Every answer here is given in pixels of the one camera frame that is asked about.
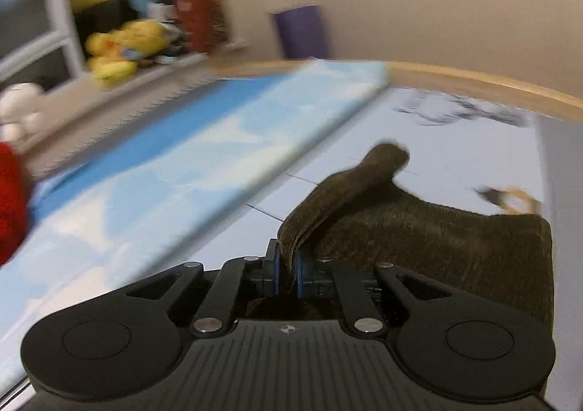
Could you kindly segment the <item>brown corduroy pants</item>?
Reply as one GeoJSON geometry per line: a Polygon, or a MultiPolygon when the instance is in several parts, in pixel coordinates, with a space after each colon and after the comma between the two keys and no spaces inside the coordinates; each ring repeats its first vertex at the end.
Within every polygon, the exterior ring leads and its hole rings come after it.
{"type": "Polygon", "coordinates": [[[283,291],[297,253],[369,271],[390,262],[553,325],[551,226],[542,216],[486,216],[432,204],[393,178],[409,154],[379,144],[355,167],[321,181],[286,217],[277,239],[283,291]]]}

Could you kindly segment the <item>blue sky print pillow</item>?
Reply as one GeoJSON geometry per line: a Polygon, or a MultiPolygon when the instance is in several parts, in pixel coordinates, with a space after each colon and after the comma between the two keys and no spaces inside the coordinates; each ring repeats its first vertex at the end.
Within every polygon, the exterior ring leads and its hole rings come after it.
{"type": "Polygon", "coordinates": [[[1,269],[1,387],[23,377],[40,318],[163,263],[386,84],[380,62],[316,60],[291,74],[202,81],[126,120],[111,149],[43,180],[32,229],[1,269]]]}

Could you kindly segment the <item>red plush toy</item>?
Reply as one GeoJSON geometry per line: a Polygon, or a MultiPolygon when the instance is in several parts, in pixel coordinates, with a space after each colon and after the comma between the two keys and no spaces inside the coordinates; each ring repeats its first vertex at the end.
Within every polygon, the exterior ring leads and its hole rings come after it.
{"type": "Polygon", "coordinates": [[[29,231],[32,177],[18,153],[6,142],[1,142],[0,168],[0,263],[4,265],[29,231]]]}

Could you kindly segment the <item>grey and printed bed sheet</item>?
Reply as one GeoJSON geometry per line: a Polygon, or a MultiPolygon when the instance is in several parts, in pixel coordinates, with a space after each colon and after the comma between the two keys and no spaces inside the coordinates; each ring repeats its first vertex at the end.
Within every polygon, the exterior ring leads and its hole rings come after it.
{"type": "MultiPolygon", "coordinates": [[[[71,165],[129,135],[113,132],[71,165]]],[[[352,167],[380,142],[410,154],[397,184],[436,204],[486,215],[540,204],[555,234],[559,359],[551,401],[573,410],[581,399],[579,323],[582,270],[582,127],[458,95],[391,88],[340,122],[301,156],[267,177],[181,242],[151,273],[194,260],[208,269],[243,255],[263,255],[285,217],[328,175],[352,167]]]]}

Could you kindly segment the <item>white plush toy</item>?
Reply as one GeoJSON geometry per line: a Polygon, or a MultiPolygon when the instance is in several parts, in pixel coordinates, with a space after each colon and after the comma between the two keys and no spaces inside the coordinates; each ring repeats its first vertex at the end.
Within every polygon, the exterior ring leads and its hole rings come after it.
{"type": "Polygon", "coordinates": [[[19,144],[43,128],[44,91],[32,82],[17,83],[1,92],[1,141],[19,144]]]}

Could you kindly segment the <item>yellow plush toy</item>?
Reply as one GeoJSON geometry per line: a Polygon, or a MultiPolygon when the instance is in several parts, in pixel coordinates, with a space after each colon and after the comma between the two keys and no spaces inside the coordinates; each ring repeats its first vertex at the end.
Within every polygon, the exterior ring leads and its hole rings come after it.
{"type": "Polygon", "coordinates": [[[132,78],[139,64],[169,46],[166,28],[153,19],[138,19],[85,42],[87,69],[94,83],[109,89],[132,78]]]}

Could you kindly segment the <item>purple bin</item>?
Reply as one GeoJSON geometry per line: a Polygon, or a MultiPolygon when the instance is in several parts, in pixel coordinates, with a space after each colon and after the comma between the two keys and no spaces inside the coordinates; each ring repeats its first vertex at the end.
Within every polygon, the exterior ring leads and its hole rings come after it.
{"type": "Polygon", "coordinates": [[[319,5],[286,9],[273,13],[272,18],[286,59],[329,58],[329,44],[319,5]]]}

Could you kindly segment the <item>red bag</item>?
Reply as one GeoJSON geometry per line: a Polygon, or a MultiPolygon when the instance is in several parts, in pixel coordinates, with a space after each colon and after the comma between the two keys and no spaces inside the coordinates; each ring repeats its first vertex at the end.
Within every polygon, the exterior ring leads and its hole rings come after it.
{"type": "Polygon", "coordinates": [[[191,52],[211,53],[228,41],[223,0],[175,0],[175,9],[191,52]]]}

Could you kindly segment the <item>wooden bed frame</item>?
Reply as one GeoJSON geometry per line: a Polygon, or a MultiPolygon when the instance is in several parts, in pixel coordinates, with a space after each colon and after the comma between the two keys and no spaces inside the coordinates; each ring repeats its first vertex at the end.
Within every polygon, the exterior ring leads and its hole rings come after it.
{"type": "MultiPolygon", "coordinates": [[[[236,62],[231,57],[203,60],[187,67],[160,67],[112,90],[80,78],[50,93],[44,102],[43,129],[18,146],[30,172],[42,177],[97,142],[122,121],[171,101],[183,91],[215,78],[254,78],[292,73],[303,61],[236,62]]],[[[582,100],[560,91],[498,75],[405,62],[386,62],[391,85],[437,90],[525,108],[580,122],[582,100]]]]}

